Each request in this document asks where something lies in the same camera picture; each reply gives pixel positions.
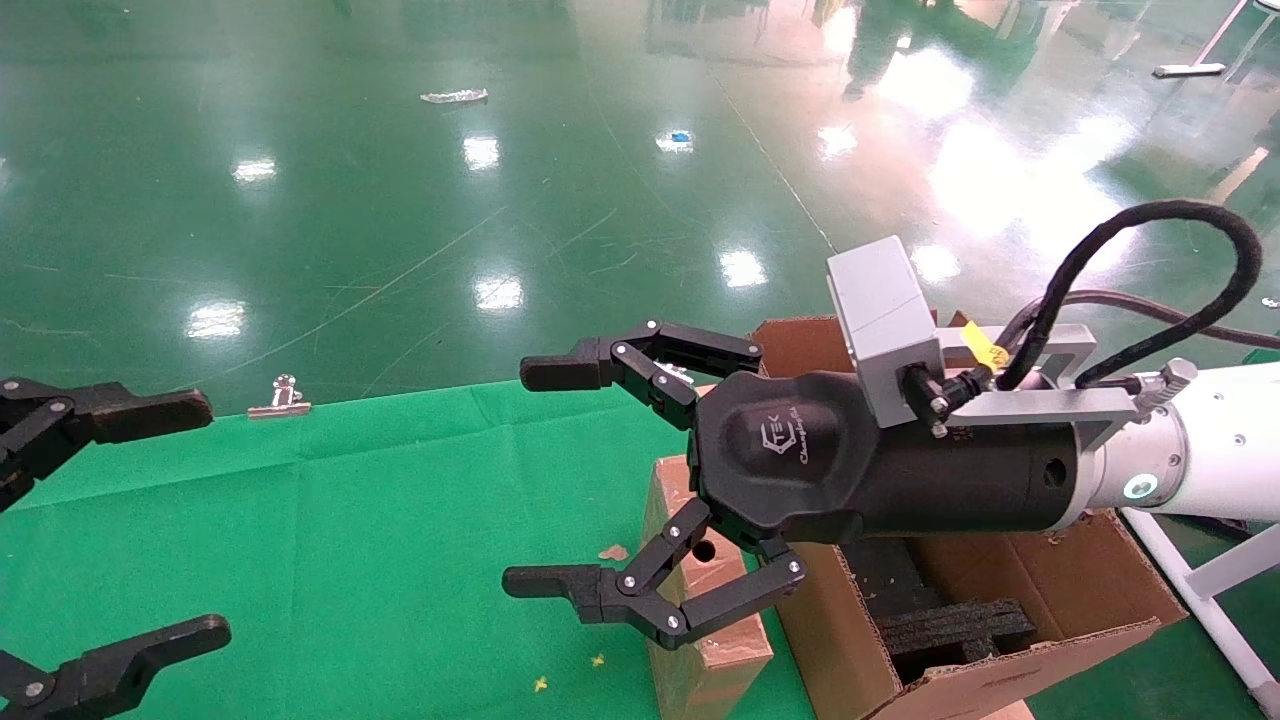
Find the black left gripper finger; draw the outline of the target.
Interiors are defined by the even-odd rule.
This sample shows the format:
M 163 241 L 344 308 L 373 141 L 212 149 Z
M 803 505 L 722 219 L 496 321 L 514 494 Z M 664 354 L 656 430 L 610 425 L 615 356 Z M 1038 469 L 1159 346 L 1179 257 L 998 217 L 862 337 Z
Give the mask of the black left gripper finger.
M 214 420 L 198 389 L 138 396 L 123 384 L 60 388 L 27 378 L 1 387 L 1 510 L 24 498 L 90 445 L 197 430 Z
M 105 644 L 45 671 L 1 652 L 3 719 L 109 719 L 137 708 L 165 667 L 230 643 L 218 614 Z

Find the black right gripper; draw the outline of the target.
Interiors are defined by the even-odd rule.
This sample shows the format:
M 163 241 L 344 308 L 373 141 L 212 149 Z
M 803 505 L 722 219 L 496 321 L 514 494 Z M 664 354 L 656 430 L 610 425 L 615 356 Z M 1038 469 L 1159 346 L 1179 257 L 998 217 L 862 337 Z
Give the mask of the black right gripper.
M 677 430 L 692 429 L 689 500 L 622 570 L 598 564 L 507 568 L 513 598 L 567 600 L 582 624 L 627 624 L 677 650 L 777 605 L 806 577 L 794 543 L 860 537 L 1046 530 L 1068 514 L 1078 470 L 1069 424 L 883 428 L 851 373 L 754 373 L 750 340 L 648 320 L 522 357 L 531 392 L 611 386 Z M 700 398 L 673 368 L 727 378 Z M 709 529 L 748 542 L 755 571 L 684 603 L 660 585 Z

